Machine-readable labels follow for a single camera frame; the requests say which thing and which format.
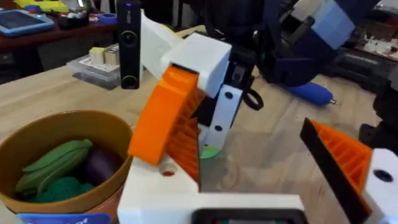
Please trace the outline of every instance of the display screen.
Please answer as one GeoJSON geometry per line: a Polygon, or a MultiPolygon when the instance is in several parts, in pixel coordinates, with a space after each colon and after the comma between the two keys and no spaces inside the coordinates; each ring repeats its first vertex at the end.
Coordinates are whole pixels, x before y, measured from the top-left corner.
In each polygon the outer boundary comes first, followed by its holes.
{"type": "Polygon", "coordinates": [[[44,21],[22,12],[8,11],[0,13],[0,26],[7,29],[43,24],[44,21]]]}

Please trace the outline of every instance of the green toy vegetable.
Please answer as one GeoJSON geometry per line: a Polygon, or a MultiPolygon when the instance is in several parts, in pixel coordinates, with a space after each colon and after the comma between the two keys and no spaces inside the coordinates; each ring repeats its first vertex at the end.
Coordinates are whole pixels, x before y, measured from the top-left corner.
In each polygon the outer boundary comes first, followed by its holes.
{"type": "Polygon", "coordinates": [[[33,164],[23,168],[24,175],[18,181],[16,193],[28,196],[43,192],[51,181],[80,165],[86,159],[92,145],[88,139],[73,140],[52,149],[33,164]]]}

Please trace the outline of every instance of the white bracket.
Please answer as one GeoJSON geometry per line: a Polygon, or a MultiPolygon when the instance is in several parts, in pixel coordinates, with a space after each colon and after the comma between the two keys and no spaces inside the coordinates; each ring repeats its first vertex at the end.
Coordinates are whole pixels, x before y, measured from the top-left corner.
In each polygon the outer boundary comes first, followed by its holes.
{"type": "Polygon", "coordinates": [[[373,150],[363,197],[372,210],[365,224],[398,223],[398,157],[392,151],[373,150]]]}
{"type": "Polygon", "coordinates": [[[200,152],[203,152],[206,147],[222,150],[235,114],[239,109],[242,93],[242,90],[229,85],[221,87],[210,127],[199,126],[201,129],[201,136],[199,136],[200,152]]]}
{"type": "Polygon", "coordinates": [[[118,207],[120,224],[189,224],[201,208],[298,209],[298,195],[199,193],[197,183],[169,156],[159,167],[132,160],[118,207]],[[162,175],[164,171],[174,175],[162,175]]]}

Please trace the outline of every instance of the wooden tabletop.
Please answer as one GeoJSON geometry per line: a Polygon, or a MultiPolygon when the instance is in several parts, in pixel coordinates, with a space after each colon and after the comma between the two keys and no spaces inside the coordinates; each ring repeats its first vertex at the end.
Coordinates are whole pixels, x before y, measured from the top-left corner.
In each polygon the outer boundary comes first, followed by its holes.
{"type": "MultiPolygon", "coordinates": [[[[357,137],[361,124],[379,122],[372,108],[375,96],[340,78],[319,75],[314,82],[327,87],[340,105],[313,106],[257,77],[252,87],[264,108],[241,105],[223,152],[201,161],[203,190],[299,194],[311,224],[347,223],[299,133],[308,117],[357,137]]],[[[61,67],[1,85],[0,141],[38,118],[68,110],[106,111],[134,127],[156,83],[146,72],[139,90],[107,91],[61,67]]]]}

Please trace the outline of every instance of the desk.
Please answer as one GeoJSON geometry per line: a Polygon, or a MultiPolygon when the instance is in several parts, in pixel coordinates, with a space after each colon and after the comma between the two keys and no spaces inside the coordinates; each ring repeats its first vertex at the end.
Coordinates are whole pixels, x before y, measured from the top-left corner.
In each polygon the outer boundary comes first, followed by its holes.
{"type": "MultiPolygon", "coordinates": [[[[15,9],[16,5],[13,2],[5,1],[0,3],[0,7],[15,9]]],[[[0,34],[0,53],[13,52],[14,61],[20,68],[23,77],[43,72],[44,70],[36,49],[38,45],[71,37],[112,32],[117,29],[116,24],[90,23],[77,29],[61,30],[58,26],[58,21],[54,19],[54,22],[56,26],[53,30],[47,32],[15,38],[8,38],[0,34]]]]}
{"type": "MultiPolygon", "coordinates": [[[[253,111],[241,105],[224,151],[201,162],[203,190],[299,194],[311,224],[347,223],[299,133],[309,117],[356,137],[362,123],[379,122],[374,95],[340,78],[319,75],[314,82],[341,104],[317,108],[257,77],[252,87],[263,97],[264,108],[253,111]]],[[[1,85],[0,141],[29,122],[67,110],[103,110],[134,128],[156,83],[145,72],[139,90],[107,91],[72,78],[61,67],[1,85]]]]}

